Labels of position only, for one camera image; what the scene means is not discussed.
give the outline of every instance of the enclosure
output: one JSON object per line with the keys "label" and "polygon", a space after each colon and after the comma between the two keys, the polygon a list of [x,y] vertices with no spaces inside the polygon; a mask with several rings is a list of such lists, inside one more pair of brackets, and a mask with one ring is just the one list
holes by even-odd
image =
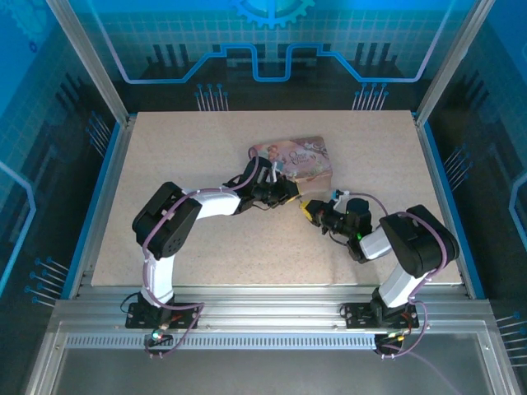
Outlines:
{"label": "enclosure", "polygon": [[[0,392],[525,390],[526,4],[0,0],[0,11]],[[253,144],[315,135],[332,188],[390,212],[422,203],[459,241],[419,293],[430,327],[417,357],[382,360],[378,331],[339,314],[369,301],[395,256],[353,262],[291,203],[196,224],[173,286],[206,307],[181,350],[151,361],[149,331],[126,329],[119,309],[142,285],[142,205],[165,181],[226,182]]]}

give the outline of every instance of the speckled board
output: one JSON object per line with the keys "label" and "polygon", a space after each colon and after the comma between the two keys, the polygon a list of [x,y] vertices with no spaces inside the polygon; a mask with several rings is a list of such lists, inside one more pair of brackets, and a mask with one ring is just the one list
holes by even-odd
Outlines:
{"label": "speckled board", "polygon": [[[388,211],[418,203],[441,217],[408,111],[139,113],[92,278],[94,286],[139,286],[142,253],[133,218],[165,181],[220,186],[260,142],[322,136],[335,188],[376,195]],[[372,202],[374,224],[380,209]],[[197,221],[176,254],[173,283],[185,285],[379,284],[393,253],[361,265],[312,226],[294,201],[274,210]],[[460,283],[449,265],[436,282]]]}

